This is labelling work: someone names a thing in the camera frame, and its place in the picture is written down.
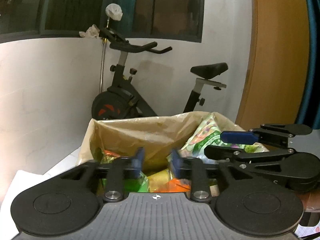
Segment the brown cardboard box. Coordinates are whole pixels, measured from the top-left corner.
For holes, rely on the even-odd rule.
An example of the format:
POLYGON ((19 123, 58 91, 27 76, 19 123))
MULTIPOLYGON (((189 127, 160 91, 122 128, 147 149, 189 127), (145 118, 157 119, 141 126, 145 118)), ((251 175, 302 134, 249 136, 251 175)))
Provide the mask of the brown cardboard box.
POLYGON ((144 148, 143 173, 150 176, 167 169, 169 154, 179 150, 193 135, 208 112, 190 112, 175 116, 134 118, 89 122, 80 147, 78 164, 101 161, 104 150, 120 156, 133 156, 144 148))

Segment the yellow snack packet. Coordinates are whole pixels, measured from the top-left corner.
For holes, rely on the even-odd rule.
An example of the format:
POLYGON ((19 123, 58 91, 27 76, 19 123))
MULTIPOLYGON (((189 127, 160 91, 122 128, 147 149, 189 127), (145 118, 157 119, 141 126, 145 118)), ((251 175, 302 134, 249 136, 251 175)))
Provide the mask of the yellow snack packet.
POLYGON ((172 180, 172 175, 169 169, 164 169, 150 176, 147 176, 147 179, 149 184, 149 191, 155 192, 159 190, 161 186, 172 180))

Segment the metal pole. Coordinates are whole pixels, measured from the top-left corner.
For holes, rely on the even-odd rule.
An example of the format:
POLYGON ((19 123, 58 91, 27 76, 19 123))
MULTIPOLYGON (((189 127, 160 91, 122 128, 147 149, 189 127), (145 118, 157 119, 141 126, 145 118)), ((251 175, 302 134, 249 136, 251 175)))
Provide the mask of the metal pole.
POLYGON ((106 56, 106 48, 108 36, 105 34, 105 29, 101 29, 101 40, 102 40, 102 52, 101 52, 101 64, 100 64, 100 80, 99 80, 99 93, 103 92, 104 86, 104 69, 105 69, 105 56, 106 56))

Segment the dark window frame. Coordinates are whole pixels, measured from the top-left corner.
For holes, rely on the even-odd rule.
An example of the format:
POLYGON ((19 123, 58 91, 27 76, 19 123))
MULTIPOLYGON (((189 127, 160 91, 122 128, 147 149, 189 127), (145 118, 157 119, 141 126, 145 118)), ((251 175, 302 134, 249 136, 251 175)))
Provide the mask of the dark window frame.
POLYGON ((1 0, 1 42, 78 37, 95 24, 126 38, 200 42, 204 0, 1 0), (105 8, 121 6, 121 21, 105 8))

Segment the teal curtain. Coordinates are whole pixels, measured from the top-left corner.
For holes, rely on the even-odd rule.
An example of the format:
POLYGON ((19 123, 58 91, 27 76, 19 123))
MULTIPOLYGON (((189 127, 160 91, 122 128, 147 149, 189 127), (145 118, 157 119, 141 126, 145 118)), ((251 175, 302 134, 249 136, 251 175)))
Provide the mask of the teal curtain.
POLYGON ((296 123, 319 129, 319 0, 306 0, 309 21, 309 59, 296 123))

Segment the light green veggie ring bag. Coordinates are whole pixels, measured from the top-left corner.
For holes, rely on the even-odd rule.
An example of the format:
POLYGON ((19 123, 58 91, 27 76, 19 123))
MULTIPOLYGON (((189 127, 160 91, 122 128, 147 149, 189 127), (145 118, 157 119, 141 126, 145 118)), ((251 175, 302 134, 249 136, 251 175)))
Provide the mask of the light green veggie ring bag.
POLYGON ((267 152, 268 149, 262 144, 256 142, 253 145, 228 144, 220 139, 223 131, 243 132, 244 129, 236 125, 224 115, 213 112, 204 117, 193 135, 187 140, 185 145, 179 150, 182 157, 195 157, 201 159, 204 163, 217 164, 219 159, 208 159, 204 155, 204 149, 207 146, 232 147, 245 150, 247 153, 267 152))

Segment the green red corn snack bag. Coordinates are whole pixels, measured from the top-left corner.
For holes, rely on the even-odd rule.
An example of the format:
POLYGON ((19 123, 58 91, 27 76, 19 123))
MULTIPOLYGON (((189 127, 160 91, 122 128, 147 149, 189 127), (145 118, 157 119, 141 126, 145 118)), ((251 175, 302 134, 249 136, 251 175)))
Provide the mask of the green red corn snack bag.
POLYGON ((139 148, 133 157, 120 156, 108 150, 102 153, 100 165, 107 168, 107 177, 102 179, 105 192, 148 193, 149 181, 142 172, 144 150, 139 148))

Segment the crumpled white tissue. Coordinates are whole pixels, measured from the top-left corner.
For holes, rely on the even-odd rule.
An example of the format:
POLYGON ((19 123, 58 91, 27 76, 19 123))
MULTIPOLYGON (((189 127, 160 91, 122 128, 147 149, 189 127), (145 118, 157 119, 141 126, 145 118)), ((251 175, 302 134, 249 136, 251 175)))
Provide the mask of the crumpled white tissue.
POLYGON ((81 38, 99 38, 100 29, 93 24, 86 31, 80 31, 79 36, 81 38))

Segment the black exercise bike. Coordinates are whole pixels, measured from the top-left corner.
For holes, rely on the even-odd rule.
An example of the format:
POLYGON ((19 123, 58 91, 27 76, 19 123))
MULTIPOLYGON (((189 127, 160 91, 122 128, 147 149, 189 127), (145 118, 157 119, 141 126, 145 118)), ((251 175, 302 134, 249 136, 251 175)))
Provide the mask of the black exercise bike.
POLYGON ((110 87, 106 90, 101 89, 93 100, 92 118, 115 120, 156 116, 156 112, 142 97, 140 90, 148 94, 156 103, 162 105, 167 103, 173 71, 162 64, 155 65, 150 61, 142 61, 139 69, 144 71, 144 76, 137 83, 139 87, 135 88, 132 79, 137 74, 137 70, 130 68, 130 75, 126 77, 125 64, 129 54, 147 51, 161 55, 170 52, 172 47, 157 50, 157 42, 134 45, 110 28, 101 29, 99 36, 102 38, 104 49, 118 50, 120 56, 118 63, 110 66, 110 72, 113 73, 110 87))

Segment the white plastic bag on pole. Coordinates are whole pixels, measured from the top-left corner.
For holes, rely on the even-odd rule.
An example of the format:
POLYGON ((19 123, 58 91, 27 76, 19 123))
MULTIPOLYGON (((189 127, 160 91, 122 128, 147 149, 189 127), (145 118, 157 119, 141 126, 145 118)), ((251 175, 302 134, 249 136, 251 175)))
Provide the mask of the white plastic bag on pole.
POLYGON ((108 18, 114 21, 121 21, 123 16, 123 11, 121 6, 116 3, 111 3, 105 8, 105 13, 108 18))

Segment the orange red chip bag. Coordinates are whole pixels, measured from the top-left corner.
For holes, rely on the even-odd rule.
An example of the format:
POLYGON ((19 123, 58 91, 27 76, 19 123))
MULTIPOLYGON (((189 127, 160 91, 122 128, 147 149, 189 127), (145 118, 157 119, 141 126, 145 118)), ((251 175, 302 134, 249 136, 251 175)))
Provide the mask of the orange red chip bag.
POLYGON ((166 184, 162 185, 158 191, 162 193, 176 193, 189 192, 191 189, 191 182, 187 179, 172 179, 166 184))

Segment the orange wooden wardrobe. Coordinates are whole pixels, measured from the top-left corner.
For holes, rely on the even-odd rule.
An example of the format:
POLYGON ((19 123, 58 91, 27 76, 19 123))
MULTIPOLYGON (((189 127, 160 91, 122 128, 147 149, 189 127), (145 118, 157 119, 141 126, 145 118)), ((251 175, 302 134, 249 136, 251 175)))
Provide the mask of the orange wooden wardrobe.
POLYGON ((248 70, 236 123, 292 124, 302 101, 309 62, 306 0, 252 0, 248 70))

